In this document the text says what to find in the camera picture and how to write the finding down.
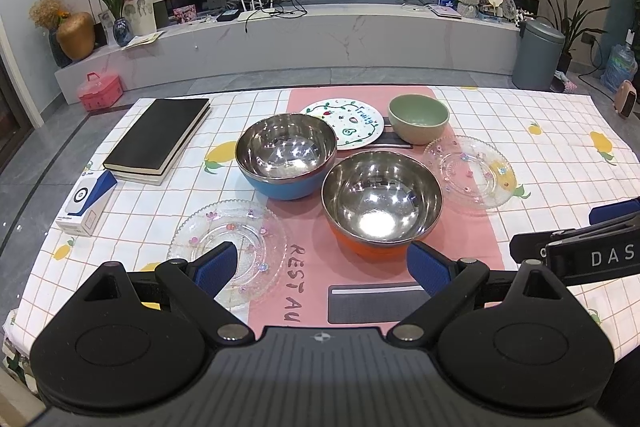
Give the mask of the glass plate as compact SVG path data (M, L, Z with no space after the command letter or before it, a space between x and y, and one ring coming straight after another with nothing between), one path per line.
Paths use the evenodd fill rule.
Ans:
M422 160L444 197L469 210L502 206L518 188L510 162L472 136L443 135L425 147Z
M216 300L229 310L264 297L280 275L288 247L285 229L268 208L244 199L207 205L177 229L167 257L194 261L221 243L238 251L238 265Z

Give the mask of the orange steel bowl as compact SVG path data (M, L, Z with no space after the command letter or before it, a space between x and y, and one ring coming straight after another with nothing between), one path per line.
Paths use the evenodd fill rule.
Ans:
M434 174L420 161L388 150L352 154L335 164L320 199L338 243L373 260L403 256L442 214Z

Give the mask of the green ceramic bowl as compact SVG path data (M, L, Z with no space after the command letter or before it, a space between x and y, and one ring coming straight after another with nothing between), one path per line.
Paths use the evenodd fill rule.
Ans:
M412 145L427 145L439 139L450 117L442 102L417 93L395 96L388 103L387 113L399 138Z

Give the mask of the white fruit-painted plate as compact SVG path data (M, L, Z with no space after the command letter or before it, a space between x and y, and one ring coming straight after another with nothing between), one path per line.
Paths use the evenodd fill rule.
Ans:
M372 105L353 98L327 98L311 103L300 113L317 117L335 132L337 150L357 150L375 142L383 133L382 114Z

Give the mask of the pink small heater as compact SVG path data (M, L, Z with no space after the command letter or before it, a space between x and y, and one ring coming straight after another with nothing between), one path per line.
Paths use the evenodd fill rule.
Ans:
M629 80L624 80L617 89L614 96L615 113L622 117L628 118L637 102L637 90Z

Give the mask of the white and blue box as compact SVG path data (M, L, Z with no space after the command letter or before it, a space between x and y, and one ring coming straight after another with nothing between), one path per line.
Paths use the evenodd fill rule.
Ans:
M68 235L91 236L117 184L108 170L85 171L58 212L55 224Z

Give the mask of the black notebook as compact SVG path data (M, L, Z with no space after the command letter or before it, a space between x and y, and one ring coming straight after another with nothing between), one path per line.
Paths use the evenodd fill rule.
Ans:
M118 179L160 185L206 119L209 98L157 98L103 161Z

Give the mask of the blue water bottle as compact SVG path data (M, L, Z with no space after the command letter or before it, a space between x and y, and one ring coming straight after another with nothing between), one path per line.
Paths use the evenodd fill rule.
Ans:
M634 51L629 44L613 46L601 81L610 91L617 91L625 80L633 80L638 70Z

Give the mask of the grey trash bin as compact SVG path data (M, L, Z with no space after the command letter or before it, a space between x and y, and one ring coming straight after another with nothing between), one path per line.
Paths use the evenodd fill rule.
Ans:
M549 91L565 37L561 31L526 20L520 27L521 41L512 72L512 82L521 90Z

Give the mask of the potted plant right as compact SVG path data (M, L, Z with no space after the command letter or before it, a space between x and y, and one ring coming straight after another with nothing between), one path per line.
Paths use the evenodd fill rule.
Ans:
M571 10L568 7L567 0L563 0L563 2L560 2L560 0L541 0L541 3L547 5L550 10L550 15L547 16L544 13L536 15L537 20L543 20L548 23L564 37L558 63L558 71L564 72L564 74L567 73L570 63L573 61L572 49L576 40L579 40L585 34L605 34L605 30L602 28L587 26L587 20L593 14L607 11L610 6L605 5L595 9L584 9L582 7L584 2L585 0L578 0L574 9Z

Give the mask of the pink storage box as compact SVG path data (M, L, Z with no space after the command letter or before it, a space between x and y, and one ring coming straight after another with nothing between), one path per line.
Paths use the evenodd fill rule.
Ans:
M76 94L87 112L95 112L112 107L122 97L124 89L117 74L89 72L87 80L77 88Z

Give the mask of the gold vase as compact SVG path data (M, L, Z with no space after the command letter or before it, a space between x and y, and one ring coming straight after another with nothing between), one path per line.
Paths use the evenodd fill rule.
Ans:
M96 45L92 16L87 12L79 12L63 18L56 31L56 40L72 61L88 57Z

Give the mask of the dried flower bouquet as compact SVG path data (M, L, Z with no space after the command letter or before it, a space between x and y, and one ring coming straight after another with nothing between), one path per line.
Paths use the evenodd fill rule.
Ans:
M47 30L55 30L70 16L64 0L37 0L29 9L30 20Z

